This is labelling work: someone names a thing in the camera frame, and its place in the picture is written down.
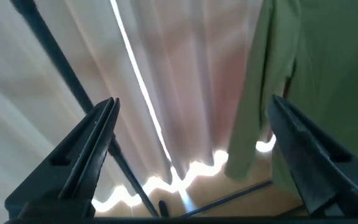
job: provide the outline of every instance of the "white curtain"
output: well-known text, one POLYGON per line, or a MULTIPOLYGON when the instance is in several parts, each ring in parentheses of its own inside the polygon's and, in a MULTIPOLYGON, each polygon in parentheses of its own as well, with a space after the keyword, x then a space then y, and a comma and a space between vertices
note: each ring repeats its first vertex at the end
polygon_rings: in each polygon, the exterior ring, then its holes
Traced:
MULTIPOLYGON (((191 162, 211 166, 225 150, 260 3, 118 0, 131 58, 111 1, 37 1, 91 101, 121 99, 115 133, 141 184, 170 184, 172 165, 183 179, 191 162)), ((21 15, 0 0, 0 223, 4 199, 84 115, 21 15)), ((108 156, 95 198, 118 185, 134 194, 108 156)))

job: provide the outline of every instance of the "floor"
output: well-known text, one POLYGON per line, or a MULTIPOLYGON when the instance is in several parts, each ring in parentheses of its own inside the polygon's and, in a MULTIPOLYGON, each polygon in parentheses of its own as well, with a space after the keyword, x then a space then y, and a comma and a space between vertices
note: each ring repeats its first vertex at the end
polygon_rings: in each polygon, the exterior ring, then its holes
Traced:
MULTIPOLYGON (((213 177, 197 177, 193 183, 181 194, 173 194, 164 190, 154 190, 150 199, 158 209, 159 200, 166 201, 171 217, 178 217, 194 209, 209 205, 212 202, 226 198, 246 189, 250 189, 270 180, 271 153, 259 153, 249 171, 246 182, 236 182, 227 178, 221 170, 213 177)), ((232 216, 275 216, 293 208, 299 207, 301 200, 292 197, 288 192, 274 184, 262 187, 248 194, 237 197, 226 203, 194 214, 193 216, 232 217, 232 216)), ((130 207, 119 202, 112 209, 104 213, 96 213, 98 217, 150 217, 143 204, 130 207)))

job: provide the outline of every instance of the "green sleeve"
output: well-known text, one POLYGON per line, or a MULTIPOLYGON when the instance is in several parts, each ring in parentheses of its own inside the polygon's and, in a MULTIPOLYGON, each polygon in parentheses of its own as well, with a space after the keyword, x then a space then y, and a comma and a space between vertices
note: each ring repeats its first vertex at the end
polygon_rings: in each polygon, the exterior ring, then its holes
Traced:
POLYGON ((246 80, 228 147, 225 174, 245 180, 266 126, 266 105, 290 77, 299 29, 298 1, 265 0, 247 63, 246 80))

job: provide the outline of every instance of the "green shirt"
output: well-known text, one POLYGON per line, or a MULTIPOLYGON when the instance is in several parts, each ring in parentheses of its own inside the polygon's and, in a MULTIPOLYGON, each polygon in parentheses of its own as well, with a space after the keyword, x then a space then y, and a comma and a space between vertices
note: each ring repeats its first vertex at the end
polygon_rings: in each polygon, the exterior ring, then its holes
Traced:
MULTIPOLYGON (((358 156, 358 1, 265 0, 229 144, 227 176, 244 180, 269 123, 273 93, 282 95, 358 156)), ((273 181, 297 194, 280 150, 273 181)))

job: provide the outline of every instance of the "light strip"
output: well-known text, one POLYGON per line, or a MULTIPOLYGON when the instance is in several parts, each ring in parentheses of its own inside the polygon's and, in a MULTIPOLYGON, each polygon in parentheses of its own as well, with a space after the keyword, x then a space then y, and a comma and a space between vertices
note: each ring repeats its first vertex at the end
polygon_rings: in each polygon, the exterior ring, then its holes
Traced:
MULTIPOLYGON (((137 81, 139 82, 140 90, 144 96, 146 105, 149 109, 149 113, 152 117, 153 124, 156 128, 158 138, 162 143, 165 155, 171 161, 171 157, 170 157, 170 155, 167 151, 167 148, 165 146, 163 136, 161 133, 161 127, 160 127, 160 124, 158 123, 157 116, 155 115, 155 111, 152 106, 149 93, 146 89, 146 86, 142 79, 142 76, 140 75, 140 71, 137 66, 135 56, 132 51, 131 44, 129 43, 128 36, 125 32, 124 24, 122 23, 122 19, 119 14, 117 2, 115 0, 110 0, 110 3, 112 6, 112 9, 114 11, 114 15, 116 17, 119 29, 121 31, 122 38, 124 39, 124 43, 125 43, 125 46, 126 46, 126 49, 128 52, 128 56, 131 61, 132 67, 134 68, 134 72, 135 72, 137 81)), ((256 150, 258 150, 260 152, 271 151, 275 144, 275 140, 276 140, 275 136, 273 135, 270 142, 268 142, 268 143, 258 141, 256 144, 256 150)), ((221 170, 223 164, 226 163, 227 158, 228 158, 227 152, 219 150, 214 153, 214 166, 212 166, 212 167, 202 164, 200 162, 192 162, 190 164, 189 171, 187 172, 186 177, 183 180, 180 180, 175 168, 171 167, 171 173, 172 173, 172 177, 173 177, 171 185, 167 184, 162 179, 153 176, 147 180, 146 184, 143 186, 143 190, 145 191, 145 193, 147 195, 150 195, 150 193, 155 189, 163 189, 170 193, 175 193, 176 191, 184 190, 187 187, 189 187, 190 184, 193 182, 193 180, 199 175, 210 176, 210 177, 216 175, 221 170)), ((99 202, 96 199, 92 199, 92 204, 93 204, 94 208, 96 209, 96 211, 107 212, 108 210, 113 208, 113 206, 115 206, 115 204, 117 204, 120 201, 125 202, 128 206, 135 206, 135 205, 139 205, 142 203, 142 200, 140 199, 140 196, 138 194, 131 196, 129 194, 128 190, 124 186, 120 185, 114 189, 113 193, 111 194, 111 196, 109 197, 109 199, 107 201, 99 202)))

